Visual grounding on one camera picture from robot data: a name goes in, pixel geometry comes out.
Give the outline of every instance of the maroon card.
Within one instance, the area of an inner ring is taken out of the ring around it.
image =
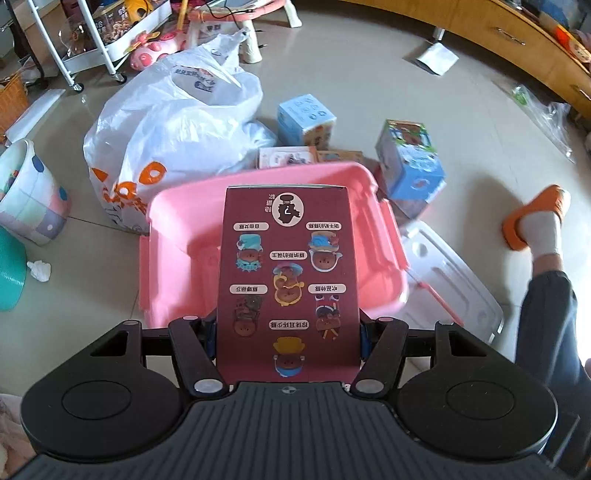
[[[238,381],[343,381],[359,372],[359,309],[347,189],[226,191],[217,358]]]

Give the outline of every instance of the white sock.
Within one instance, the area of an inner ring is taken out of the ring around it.
[[[519,220],[519,235],[530,247],[532,260],[542,255],[562,256],[560,227],[554,212],[533,212]]]

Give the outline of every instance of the small cardboard box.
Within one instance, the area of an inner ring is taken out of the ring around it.
[[[327,150],[336,117],[312,95],[279,105],[279,139],[286,145],[308,145]]]
[[[216,366],[238,381],[342,381],[359,372],[355,252],[344,187],[226,191]]]
[[[430,203],[445,185],[445,172],[423,124],[386,120],[376,151],[391,200]]]
[[[316,147],[269,147],[259,149],[257,167],[274,168],[317,162]]]
[[[328,163],[332,161],[355,161],[363,165],[363,152],[355,150],[319,150],[319,163]]]

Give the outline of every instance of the cable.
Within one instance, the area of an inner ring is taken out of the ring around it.
[[[253,13],[254,10],[252,8],[250,9],[246,9],[246,10],[238,10],[238,11],[234,11],[232,10],[229,6],[228,6],[228,0],[224,0],[224,3],[222,5],[222,8],[225,8],[228,10],[228,14],[227,15],[222,15],[221,17],[217,17],[216,15],[213,14],[213,10],[212,7],[209,5],[210,3],[214,2],[216,0],[209,0],[205,6],[207,7],[207,9],[209,10],[209,14],[215,18],[216,20],[223,20],[224,18],[228,18],[228,17],[232,17],[232,20],[234,20],[234,23],[236,24],[237,29],[240,30],[240,25],[238,24],[238,22],[236,21],[236,17],[235,14],[250,14]]]

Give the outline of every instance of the orange slipper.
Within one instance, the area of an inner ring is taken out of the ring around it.
[[[502,231],[507,245],[512,250],[523,250],[527,247],[527,243],[524,242],[517,231],[517,223],[527,214],[554,212],[562,223],[569,206],[570,194],[558,185],[550,185],[527,205],[513,211],[503,220]]]

